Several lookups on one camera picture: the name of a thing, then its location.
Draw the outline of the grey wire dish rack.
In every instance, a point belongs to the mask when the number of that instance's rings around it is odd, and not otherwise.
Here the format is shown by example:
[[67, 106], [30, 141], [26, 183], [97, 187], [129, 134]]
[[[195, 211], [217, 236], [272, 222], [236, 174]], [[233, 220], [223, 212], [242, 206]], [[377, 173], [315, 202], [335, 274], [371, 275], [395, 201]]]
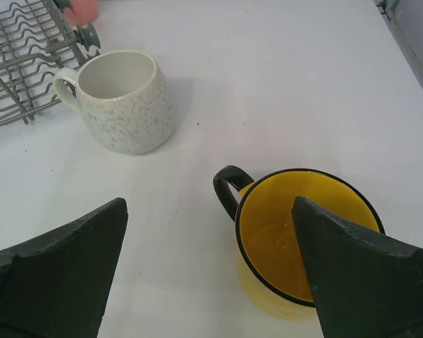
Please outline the grey wire dish rack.
[[0, 127], [30, 124], [60, 102], [55, 73], [79, 69], [101, 44], [93, 24], [71, 26], [62, 11], [69, 1], [0, 1]]

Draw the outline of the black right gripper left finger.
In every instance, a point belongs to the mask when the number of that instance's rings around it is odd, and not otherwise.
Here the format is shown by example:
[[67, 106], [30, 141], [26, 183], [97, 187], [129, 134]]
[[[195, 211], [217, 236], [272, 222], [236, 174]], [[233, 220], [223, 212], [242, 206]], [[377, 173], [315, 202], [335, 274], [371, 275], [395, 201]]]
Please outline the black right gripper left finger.
[[127, 224], [115, 198], [0, 250], [0, 337], [96, 337]]

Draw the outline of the white speckled ceramic mug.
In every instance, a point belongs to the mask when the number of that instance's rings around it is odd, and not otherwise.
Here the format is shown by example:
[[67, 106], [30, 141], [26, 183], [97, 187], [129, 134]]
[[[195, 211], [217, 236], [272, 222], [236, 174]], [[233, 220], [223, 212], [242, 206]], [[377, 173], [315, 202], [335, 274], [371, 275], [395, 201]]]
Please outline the white speckled ceramic mug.
[[141, 51], [112, 51], [79, 70], [62, 68], [52, 86], [78, 112], [104, 148], [141, 155], [161, 146], [174, 129], [173, 103], [157, 62]]

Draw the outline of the pink ceramic cup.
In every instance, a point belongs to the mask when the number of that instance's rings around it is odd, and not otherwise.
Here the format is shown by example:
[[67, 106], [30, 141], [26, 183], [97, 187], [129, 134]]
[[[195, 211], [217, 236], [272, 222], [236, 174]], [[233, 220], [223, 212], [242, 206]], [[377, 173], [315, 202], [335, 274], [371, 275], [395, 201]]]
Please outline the pink ceramic cup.
[[64, 18], [72, 26], [93, 23], [99, 16], [97, 0], [70, 0], [72, 8], [62, 10]]

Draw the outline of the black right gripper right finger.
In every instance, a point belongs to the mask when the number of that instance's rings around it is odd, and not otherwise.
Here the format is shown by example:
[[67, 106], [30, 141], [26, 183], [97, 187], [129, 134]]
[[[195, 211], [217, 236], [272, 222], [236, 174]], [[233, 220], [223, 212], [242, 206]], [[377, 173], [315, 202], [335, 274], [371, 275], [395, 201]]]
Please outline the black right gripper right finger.
[[305, 197], [292, 216], [325, 337], [423, 337], [423, 248]]

